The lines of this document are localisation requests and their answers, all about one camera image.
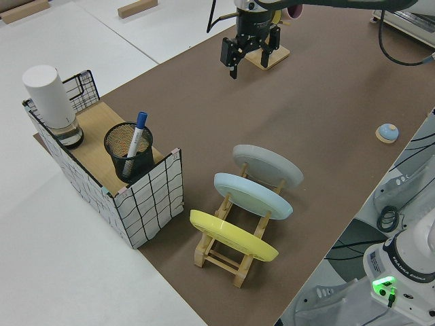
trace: pink object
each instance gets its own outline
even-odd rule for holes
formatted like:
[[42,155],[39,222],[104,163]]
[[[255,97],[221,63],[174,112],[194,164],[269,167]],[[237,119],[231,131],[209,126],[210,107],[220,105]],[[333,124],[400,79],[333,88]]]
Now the pink object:
[[302,14],[303,5],[293,5],[282,10],[282,20],[293,20],[298,19]]

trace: blue marker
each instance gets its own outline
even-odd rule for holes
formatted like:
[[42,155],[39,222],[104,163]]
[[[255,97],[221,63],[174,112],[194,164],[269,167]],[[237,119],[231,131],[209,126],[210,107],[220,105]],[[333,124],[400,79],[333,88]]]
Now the blue marker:
[[[137,122],[135,133],[133,134],[133,139],[131,140],[130,148],[128,148],[127,158],[132,158],[137,153],[137,148],[139,147],[139,143],[141,141],[143,129],[145,129],[145,122],[147,121],[148,114],[145,112],[139,112],[137,115]],[[127,161],[124,165],[124,170],[122,171],[122,175],[126,178],[130,176],[131,168],[133,167],[133,161]]]

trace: black mesh pen holder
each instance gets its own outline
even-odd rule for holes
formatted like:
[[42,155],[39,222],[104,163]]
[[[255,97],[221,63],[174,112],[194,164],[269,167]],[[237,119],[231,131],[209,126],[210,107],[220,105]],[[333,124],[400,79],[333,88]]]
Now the black mesh pen holder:
[[104,137],[104,147],[115,166],[116,175],[125,183],[132,183],[154,167],[152,155],[152,133],[145,127],[137,153],[127,158],[136,123],[123,122],[110,129]]

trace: brown mat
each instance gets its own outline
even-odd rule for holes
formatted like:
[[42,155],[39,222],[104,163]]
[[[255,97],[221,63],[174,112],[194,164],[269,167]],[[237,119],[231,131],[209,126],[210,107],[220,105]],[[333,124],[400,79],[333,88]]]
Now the brown mat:
[[[127,121],[147,111],[162,153],[183,150],[185,211],[140,251],[209,325],[273,325],[434,106],[435,65],[388,61],[369,19],[369,11],[306,6],[283,27],[292,54],[269,71],[244,60],[230,78],[220,63],[230,29],[103,97]],[[402,60],[430,54],[391,29],[385,47]],[[375,136],[386,122],[401,132],[392,145]],[[220,205],[213,176],[238,173],[237,144],[280,153],[305,175],[282,193],[294,214],[271,221],[264,235],[279,256],[255,261],[242,289],[217,266],[194,266],[201,235],[188,221],[190,209]],[[228,220],[258,221],[236,209]]]

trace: wooden base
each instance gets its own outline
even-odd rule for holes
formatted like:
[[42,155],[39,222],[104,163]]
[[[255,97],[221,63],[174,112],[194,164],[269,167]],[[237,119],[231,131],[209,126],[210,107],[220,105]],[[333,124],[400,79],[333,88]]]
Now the wooden base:
[[118,8],[118,15],[121,18],[127,18],[156,6],[157,0],[139,0],[130,5],[125,5],[124,7]]
[[[244,178],[247,177],[246,168],[247,168],[247,164],[244,163],[241,171],[241,176]],[[283,180],[279,184],[279,186],[274,189],[274,192],[276,194],[279,194],[281,192],[284,183],[285,181]],[[232,202],[230,202],[230,195],[228,194],[225,197],[224,201],[221,203],[219,209],[215,212],[215,216],[225,221],[226,217],[230,212],[231,207],[232,207]],[[266,216],[260,218],[260,221],[258,222],[257,228],[254,232],[254,236],[260,239],[263,237],[264,231],[266,230],[266,226],[267,223],[269,222],[270,217],[271,217],[271,213],[269,212],[266,214]],[[251,264],[252,261],[254,260],[254,257],[252,255],[244,255],[242,262],[237,263],[231,260],[230,258],[213,250],[212,248],[214,242],[215,242],[214,238],[208,236],[206,233],[203,233],[200,242],[195,248],[195,254],[194,254],[195,265],[202,268],[206,260],[210,261],[211,263],[229,271],[230,273],[233,273],[234,279],[232,283],[235,287],[240,288],[247,276],[247,273],[249,272],[249,269],[251,268]]]
[[24,17],[36,14],[42,10],[50,8],[48,0],[34,0],[20,7],[8,10],[6,12],[0,13],[0,18],[6,23],[10,24]]
[[[126,183],[116,176],[115,167],[104,148],[103,140],[111,127],[124,120],[101,101],[80,111],[77,120],[83,129],[84,140],[79,147],[72,149],[71,153],[101,185],[115,195],[126,186]],[[155,163],[164,158],[155,148],[152,149],[152,153]]]
[[262,70],[268,70],[268,69],[272,68],[273,66],[277,65],[278,63],[280,63],[282,60],[284,60],[285,58],[287,58],[290,55],[289,50],[287,50],[283,46],[280,46],[278,48],[278,50],[275,50],[269,56],[268,66],[267,66],[267,68],[264,68],[261,65],[261,53],[262,53],[262,49],[252,51],[252,52],[246,54],[245,58],[248,61],[254,63],[258,68],[260,68]]

